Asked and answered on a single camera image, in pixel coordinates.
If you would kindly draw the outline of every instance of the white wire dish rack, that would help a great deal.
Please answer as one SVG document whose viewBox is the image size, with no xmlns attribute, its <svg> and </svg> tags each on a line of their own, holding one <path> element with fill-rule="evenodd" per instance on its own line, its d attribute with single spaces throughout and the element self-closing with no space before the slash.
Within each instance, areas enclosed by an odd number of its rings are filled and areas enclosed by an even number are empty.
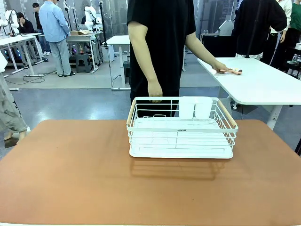
<svg viewBox="0 0 301 226">
<path fill-rule="evenodd" d="M 238 126 L 218 98 L 212 98 L 210 118 L 181 120 L 177 114 L 180 97 L 138 97 L 131 106 L 127 119 L 130 155 L 140 158 L 205 158 L 230 159 L 233 157 Z M 148 111 L 147 100 L 170 100 L 170 112 L 175 117 L 138 117 L 139 111 Z"/>
</svg>

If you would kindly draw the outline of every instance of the gray pants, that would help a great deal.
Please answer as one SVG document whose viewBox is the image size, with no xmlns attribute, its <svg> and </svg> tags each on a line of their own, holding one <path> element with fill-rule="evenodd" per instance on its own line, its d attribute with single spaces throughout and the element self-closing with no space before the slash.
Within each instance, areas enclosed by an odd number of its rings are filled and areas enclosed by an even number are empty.
<svg viewBox="0 0 301 226">
<path fill-rule="evenodd" d="M 13 133 L 19 133 L 27 130 L 27 125 L 3 75 L 0 74 L 0 130 L 5 129 L 9 129 Z"/>
<path fill-rule="evenodd" d="M 66 39 L 59 42 L 50 42 L 50 49 L 55 59 L 55 66 L 59 75 L 70 75 L 69 50 Z"/>
</svg>

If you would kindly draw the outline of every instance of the black shoe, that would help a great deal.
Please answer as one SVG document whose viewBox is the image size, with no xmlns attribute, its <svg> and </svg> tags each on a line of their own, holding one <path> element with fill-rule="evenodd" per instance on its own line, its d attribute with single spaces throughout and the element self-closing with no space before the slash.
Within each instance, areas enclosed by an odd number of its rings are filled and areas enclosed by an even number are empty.
<svg viewBox="0 0 301 226">
<path fill-rule="evenodd" d="M 73 76 L 73 75 L 75 75 L 75 73 L 71 72 L 69 75 L 64 75 L 64 77 L 69 77 L 69 76 Z"/>
</svg>

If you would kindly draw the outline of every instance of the gray floor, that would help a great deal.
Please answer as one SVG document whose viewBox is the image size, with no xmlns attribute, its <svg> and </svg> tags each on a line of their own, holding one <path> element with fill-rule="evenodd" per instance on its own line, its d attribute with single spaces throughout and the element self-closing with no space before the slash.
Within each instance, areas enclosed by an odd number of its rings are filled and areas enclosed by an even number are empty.
<svg viewBox="0 0 301 226">
<path fill-rule="evenodd" d="M 217 97 L 219 88 L 181 88 L 181 96 Z M 33 129 L 47 119 L 126 119 L 130 108 L 129 91 L 110 89 L 22 89 L 13 92 L 15 100 L 28 126 Z M 268 112 L 262 107 L 244 106 L 244 114 L 234 112 L 235 119 L 259 119 L 266 122 Z M 285 106 L 274 131 L 295 149 L 301 137 L 301 106 Z M 68 131 L 58 131 L 64 136 Z M 4 148 L 0 133 L 0 159 L 11 148 Z"/>
<path fill-rule="evenodd" d="M 38 65 L 34 65 L 33 69 L 36 74 L 45 74 L 55 71 L 55 64 L 52 56 L 48 56 L 49 62 L 43 62 Z M 193 54 L 186 54 L 185 56 L 186 72 L 182 73 L 181 87 L 217 87 L 218 83 L 209 73 L 199 64 L 197 58 Z M 116 78 L 120 74 L 120 61 L 119 58 L 111 64 L 112 78 Z M 13 68 L 6 67 L 4 75 L 13 72 Z M 6 78 L 8 86 L 10 88 L 21 89 L 98 89 L 98 88 L 111 88 L 111 75 L 109 64 L 100 65 L 99 69 L 94 73 L 77 73 L 75 76 L 68 78 L 59 78 L 55 74 L 49 74 L 44 77 L 45 81 L 38 83 L 42 80 L 35 80 L 35 83 L 26 83 L 23 80 L 23 76 L 30 74 L 30 70 L 26 69 L 16 74 L 10 75 Z M 114 87 L 121 87 L 121 77 L 117 77 L 114 81 Z"/>
</svg>

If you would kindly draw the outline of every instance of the green shirt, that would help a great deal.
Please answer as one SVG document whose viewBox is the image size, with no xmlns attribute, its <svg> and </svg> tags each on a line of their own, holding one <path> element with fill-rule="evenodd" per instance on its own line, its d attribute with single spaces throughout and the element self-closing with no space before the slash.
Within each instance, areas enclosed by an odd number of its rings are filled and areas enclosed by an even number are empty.
<svg viewBox="0 0 301 226">
<path fill-rule="evenodd" d="M 301 32 L 301 5 L 293 4 L 291 28 Z"/>
</svg>

